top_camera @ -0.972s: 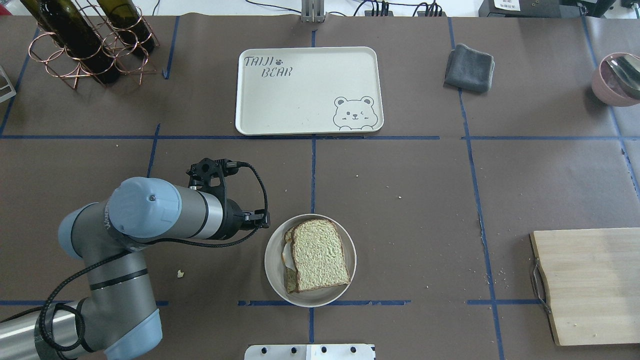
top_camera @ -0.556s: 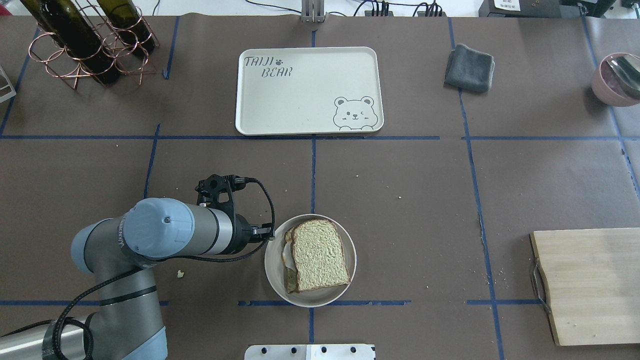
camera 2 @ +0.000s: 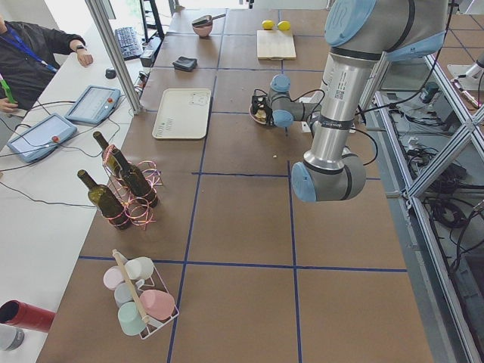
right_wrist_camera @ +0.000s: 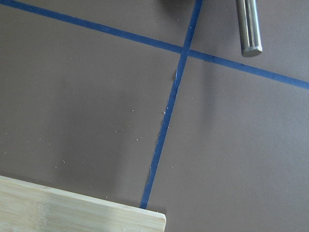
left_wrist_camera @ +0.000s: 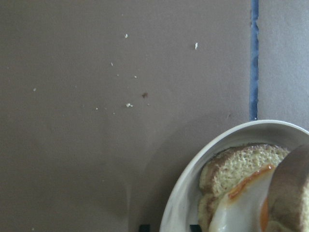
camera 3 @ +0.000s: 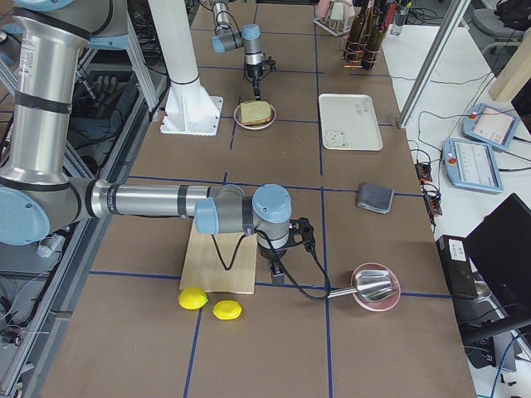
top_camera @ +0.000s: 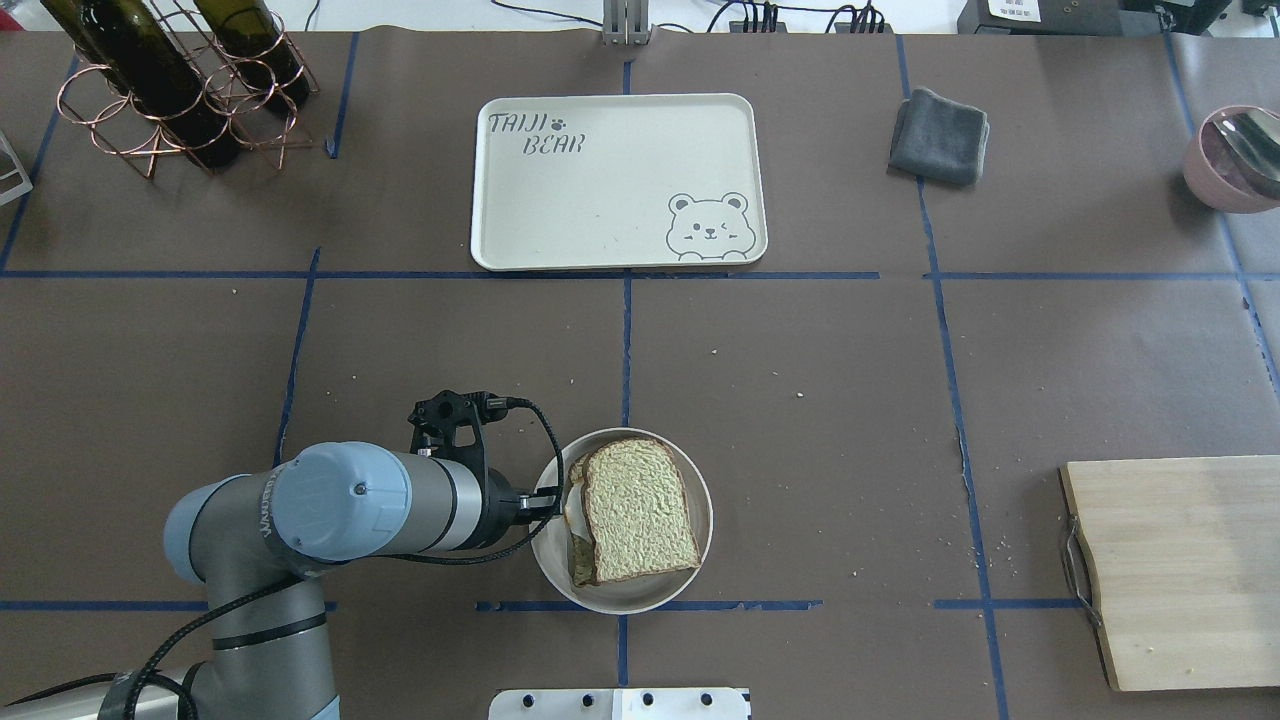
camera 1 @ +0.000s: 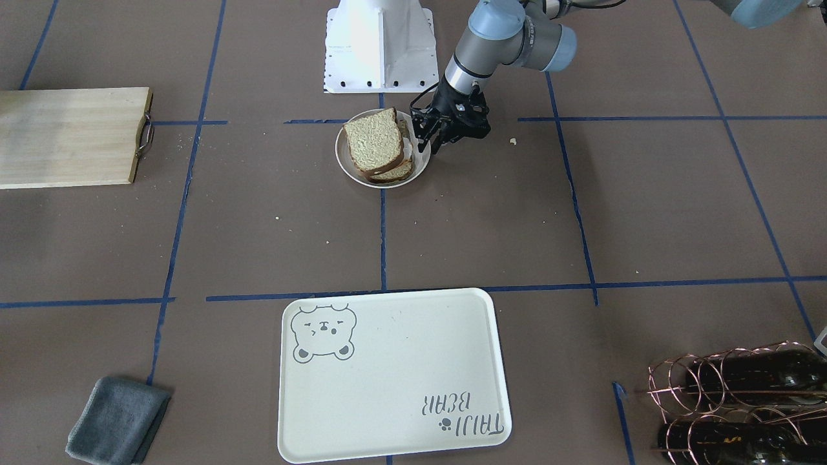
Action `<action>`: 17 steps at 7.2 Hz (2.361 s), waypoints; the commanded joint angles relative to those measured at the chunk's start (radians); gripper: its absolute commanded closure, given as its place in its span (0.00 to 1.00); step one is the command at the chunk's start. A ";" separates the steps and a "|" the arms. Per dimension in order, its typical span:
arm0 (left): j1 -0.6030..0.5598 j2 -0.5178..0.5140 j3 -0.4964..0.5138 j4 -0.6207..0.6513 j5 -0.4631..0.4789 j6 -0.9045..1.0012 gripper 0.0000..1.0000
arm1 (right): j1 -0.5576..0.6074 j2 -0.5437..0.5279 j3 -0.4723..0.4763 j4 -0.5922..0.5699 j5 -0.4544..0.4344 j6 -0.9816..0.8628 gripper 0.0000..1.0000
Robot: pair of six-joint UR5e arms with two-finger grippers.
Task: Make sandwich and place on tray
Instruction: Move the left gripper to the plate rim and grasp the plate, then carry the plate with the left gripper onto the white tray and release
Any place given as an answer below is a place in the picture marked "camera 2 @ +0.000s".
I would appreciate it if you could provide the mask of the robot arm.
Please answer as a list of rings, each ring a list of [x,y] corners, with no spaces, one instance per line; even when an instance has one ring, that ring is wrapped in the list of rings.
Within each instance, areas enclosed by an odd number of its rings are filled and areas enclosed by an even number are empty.
[[[330,51],[322,101],[291,101],[289,78],[273,78],[267,96],[273,123],[284,128],[306,121],[313,132],[311,148],[291,171],[300,200],[348,200],[361,192],[365,167],[346,141],[371,71],[382,54],[403,61],[438,51],[447,12],[446,1],[336,1],[324,29]]]

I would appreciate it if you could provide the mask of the person's right hand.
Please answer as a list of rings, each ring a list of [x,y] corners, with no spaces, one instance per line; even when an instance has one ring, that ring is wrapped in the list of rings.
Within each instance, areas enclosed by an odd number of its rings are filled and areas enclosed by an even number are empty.
[[[94,61],[93,56],[85,49],[79,49],[76,52],[77,60],[83,67],[88,67]]]

